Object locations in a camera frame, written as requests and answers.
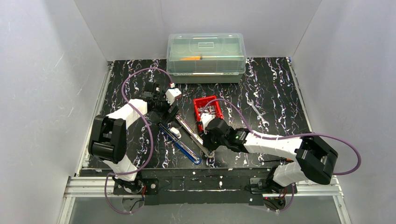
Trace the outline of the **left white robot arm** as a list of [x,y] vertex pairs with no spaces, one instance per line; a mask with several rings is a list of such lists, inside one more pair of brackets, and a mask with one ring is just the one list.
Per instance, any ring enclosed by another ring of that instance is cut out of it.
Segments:
[[166,91],[160,90],[156,83],[146,84],[135,98],[128,100],[120,109],[94,118],[89,154],[107,164],[119,179],[133,182],[137,167],[126,154],[128,128],[149,112],[156,112],[168,122],[177,112],[175,101],[181,96],[181,91],[174,84]]

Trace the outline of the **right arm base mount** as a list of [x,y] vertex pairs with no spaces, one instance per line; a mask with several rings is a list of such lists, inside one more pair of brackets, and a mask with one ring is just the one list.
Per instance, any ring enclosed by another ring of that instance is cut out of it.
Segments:
[[297,188],[295,185],[289,184],[286,187],[282,187],[273,180],[276,168],[277,166],[271,168],[266,178],[251,178],[250,180],[253,180],[253,183],[246,185],[244,190],[252,194],[278,194],[277,198],[284,198],[288,191],[290,191],[291,194],[296,194]]

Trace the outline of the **red plastic bin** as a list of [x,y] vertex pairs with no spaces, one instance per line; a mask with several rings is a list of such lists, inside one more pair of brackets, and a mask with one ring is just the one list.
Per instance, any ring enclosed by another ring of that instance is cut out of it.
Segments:
[[200,114],[202,112],[211,115],[213,118],[215,118],[215,117],[221,118],[221,119],[224,118],[222,110],[220,108],[220,105],[217,101],[210,103],[204,109],[205,105],[214,99],[217,99],[217,96],[212,95],[212,96],[208,96],[208,97],[193,99],[194,112],[196,115],[196,123],[197,123],[197,128],[198,128],[199,133],[202,133],[202,131],[203,131],[203,126],[202,126],[201,117],[200,117]]

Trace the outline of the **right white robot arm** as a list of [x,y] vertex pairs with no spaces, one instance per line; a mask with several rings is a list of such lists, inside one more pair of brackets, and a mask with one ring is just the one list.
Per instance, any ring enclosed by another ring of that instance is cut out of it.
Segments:
[[236,153],[263,153],[291,160],[274,166],[265,180],[255,184],[259,189],[283,189],[306,180],[322,185],[331,181],[338,153],[318,136],[284,139],[247,128],[234,129],[220,118],[205,119],[202,126],[203,146],[209,151],[225,146]]

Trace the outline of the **black silver stapler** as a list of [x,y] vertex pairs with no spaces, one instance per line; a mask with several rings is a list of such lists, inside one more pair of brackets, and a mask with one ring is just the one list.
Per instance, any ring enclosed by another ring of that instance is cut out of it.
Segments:
[[210,152],[207,148],[203,146],[203,140],[201,137],[187,124],[185,120],[182,119],[182,117],[179,114],[175,115],[176,121],[179,123],[179,125],[189,134],[190,138],[193,140],[193,142],[196,143],[196,145],[199,147],[199,149],[206,155],[207,158],[214,158],[215,153]]

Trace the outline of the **blue stapler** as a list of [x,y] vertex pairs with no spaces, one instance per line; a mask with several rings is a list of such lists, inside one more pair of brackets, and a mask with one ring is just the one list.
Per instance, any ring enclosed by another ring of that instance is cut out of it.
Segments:
[[167,135],[175,146],[182,151],[182,153],[195,165],[199,165],[201,163],[201,159],[188,147],[186,146],[174,133],[170,131],[163,123],[158,123],[158,127],[161,131]]

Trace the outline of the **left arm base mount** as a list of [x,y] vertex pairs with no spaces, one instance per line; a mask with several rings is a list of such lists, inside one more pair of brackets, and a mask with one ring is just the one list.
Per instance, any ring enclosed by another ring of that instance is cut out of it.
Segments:
[[117,177],[113,177],[115,182],[114,195],[157,195],[159,181],[154,178],[137,177],[133,182],[127,182]]

